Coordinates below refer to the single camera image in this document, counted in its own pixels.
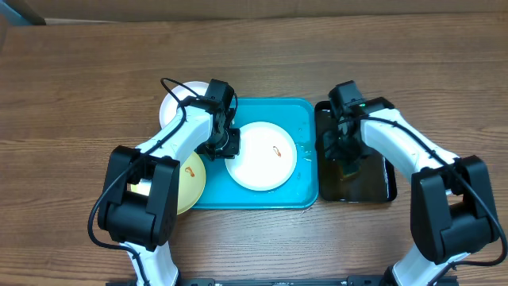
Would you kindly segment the green yellow sponge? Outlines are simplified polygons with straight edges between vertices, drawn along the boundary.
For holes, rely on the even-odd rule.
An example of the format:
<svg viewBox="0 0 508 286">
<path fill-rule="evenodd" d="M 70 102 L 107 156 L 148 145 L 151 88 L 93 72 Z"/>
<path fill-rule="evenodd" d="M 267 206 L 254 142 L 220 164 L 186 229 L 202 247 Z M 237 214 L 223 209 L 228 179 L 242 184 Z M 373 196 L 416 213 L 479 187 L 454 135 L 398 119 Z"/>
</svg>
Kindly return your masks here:
<svg viewBox="0 0 508 286">
<path fill-rule="evenodd" d="M 361 171 L 361 163 L 359 161 L 342 163 L 341 171 L 344 178 L 355 176 Z"/>
</svg>

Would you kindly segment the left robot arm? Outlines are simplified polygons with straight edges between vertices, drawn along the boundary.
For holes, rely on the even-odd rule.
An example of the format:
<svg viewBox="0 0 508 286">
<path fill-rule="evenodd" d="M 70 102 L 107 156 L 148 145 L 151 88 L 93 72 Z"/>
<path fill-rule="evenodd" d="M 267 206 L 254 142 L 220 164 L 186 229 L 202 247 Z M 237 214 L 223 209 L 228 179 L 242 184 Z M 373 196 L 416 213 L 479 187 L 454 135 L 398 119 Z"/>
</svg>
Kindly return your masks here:
<svg viewBox="0 0 508 286">
<path fill-rule="evenodd" d="M 167 243 L 177 216 L 181 164 L 193 152 L 216 160 L 240 151 L 240 131 L 231 126 L 235 93 L 190 96 L 177 107 L 175 122 L 143 147 L 113 150 L 102 194 L 88 218 L 95 245 L 128 253 L 137 275 L 133 285 L 179 282 Z"/>
</svg>

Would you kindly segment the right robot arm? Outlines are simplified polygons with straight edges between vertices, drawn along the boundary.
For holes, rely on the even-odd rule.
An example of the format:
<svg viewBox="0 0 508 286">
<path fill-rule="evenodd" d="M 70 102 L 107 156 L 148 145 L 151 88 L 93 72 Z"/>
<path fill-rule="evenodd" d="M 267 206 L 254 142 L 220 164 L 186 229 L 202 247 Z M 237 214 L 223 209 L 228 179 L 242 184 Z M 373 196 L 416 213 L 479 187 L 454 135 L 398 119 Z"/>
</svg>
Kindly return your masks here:
<svg viewBox="0 0 508 286">
<path fill-rule="evenodd" d="M 493 242 L 502 252 L 480 267 L 502 263 L 507 238 L 495 208 L 487 166 L 477 156 L 460 158 L 412 127 L 384 98 L 337 96 L 325 101 L 331 122 L 316 146 L 325 158 L 356 173 L 366 156 L 379 153 L 410 182 L 410 231 L 414 245 L 377 276 L 375 285 L 454 285 L 445 278 L 467 257 Z"/>
</svg>

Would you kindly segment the yellow plate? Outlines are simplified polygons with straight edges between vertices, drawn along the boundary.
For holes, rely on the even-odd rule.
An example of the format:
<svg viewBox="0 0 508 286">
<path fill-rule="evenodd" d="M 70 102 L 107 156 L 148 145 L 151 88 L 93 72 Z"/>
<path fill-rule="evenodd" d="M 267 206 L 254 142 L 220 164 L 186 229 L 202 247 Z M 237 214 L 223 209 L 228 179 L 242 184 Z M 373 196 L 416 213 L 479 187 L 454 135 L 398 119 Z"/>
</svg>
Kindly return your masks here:
<svg viewBox="0 0 508 286">
<path fill-rule="evenodd" d="M 158 203 L 166 215 L 180 215 L 190 210 L 201 197 L 206 185 L 206 170 L 196 152 L 182 163 L 162 166 L 153 177 L 130 184 L 129 194 Z"/>
</svg>

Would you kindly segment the white plate with stain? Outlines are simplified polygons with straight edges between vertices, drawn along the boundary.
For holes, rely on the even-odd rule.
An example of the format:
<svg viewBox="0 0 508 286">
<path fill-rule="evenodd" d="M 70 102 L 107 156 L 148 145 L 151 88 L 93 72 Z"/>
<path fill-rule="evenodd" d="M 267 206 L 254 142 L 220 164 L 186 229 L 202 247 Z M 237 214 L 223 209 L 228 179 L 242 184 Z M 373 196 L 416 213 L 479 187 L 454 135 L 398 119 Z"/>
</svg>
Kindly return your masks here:
<svg viewBox="0 0 508 286">
<path fill-rule="evenodd" d="M 240 128 L 239 153 L 226 159 L 233 180 L 249 190 L 270 191 L 292 176 L 297 149 L 290 134 L 270 122 L 252 122 Z"/>
</svg>

